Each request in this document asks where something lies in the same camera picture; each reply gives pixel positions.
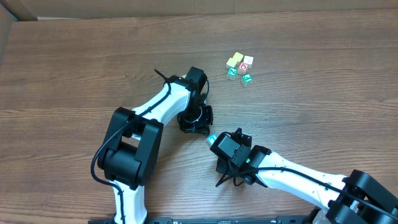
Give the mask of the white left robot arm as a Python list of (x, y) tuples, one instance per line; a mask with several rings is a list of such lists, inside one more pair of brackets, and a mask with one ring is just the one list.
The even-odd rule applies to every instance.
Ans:
[(161, 91), (142, 106), (114, 111), (90, 165), (92, 178), (114, 192), (116, 211), (107, 223), (145, 223), (144, 186), (155, 169), (164, 126), (175, 118), (182, 132), (209, 135), (213, 110), (202, 92), (208, 86), (205, 72), (191, 67), (185, 77), (165, 77)]

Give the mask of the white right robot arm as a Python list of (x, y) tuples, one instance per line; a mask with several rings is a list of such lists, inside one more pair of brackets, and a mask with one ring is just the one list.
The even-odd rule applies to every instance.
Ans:
[(241, 129), (207, 138), (218, 160), (221, 185), (259, 184), (313, 204), (307, 223), (397, 223), (397, 197), (369, 174), (327, 174), (301, 166), (270, 149), (252, 144)]

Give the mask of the blue L wooden block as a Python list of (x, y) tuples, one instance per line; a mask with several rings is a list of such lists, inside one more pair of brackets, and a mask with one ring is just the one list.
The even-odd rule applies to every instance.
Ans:
[(212, 146), (212, 145), (214, 144), (214, 142), (216, 141), (217, 137), (218, 137), (218, 136), (217, 136), (216, 134), (211, 134), (211, 135), (209, 135), (209, 136), (207, 137), (208, 144), (209, 144), (210, 146)]

